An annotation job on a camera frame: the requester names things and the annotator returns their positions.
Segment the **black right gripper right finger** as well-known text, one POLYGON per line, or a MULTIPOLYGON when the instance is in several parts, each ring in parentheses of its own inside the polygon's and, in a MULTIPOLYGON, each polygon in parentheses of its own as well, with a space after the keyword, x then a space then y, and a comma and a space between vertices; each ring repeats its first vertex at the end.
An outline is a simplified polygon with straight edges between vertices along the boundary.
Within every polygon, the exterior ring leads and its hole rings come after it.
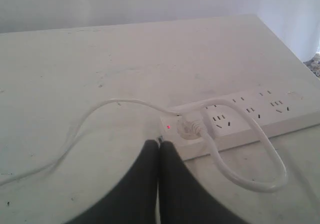
POLYGON ((202 187, 169 141, 159 148, 158 194, 162 224, 246 223, 202 187))

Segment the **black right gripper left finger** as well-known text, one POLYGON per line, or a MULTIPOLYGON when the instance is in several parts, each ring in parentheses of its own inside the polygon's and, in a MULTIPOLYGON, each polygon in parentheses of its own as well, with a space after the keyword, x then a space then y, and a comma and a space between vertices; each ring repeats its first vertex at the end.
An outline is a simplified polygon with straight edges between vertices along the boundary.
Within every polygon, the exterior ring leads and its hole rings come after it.
POLYGON ((146 140, 123 178, 96 204, 69 224, 155 224, 159 146, 146 140))

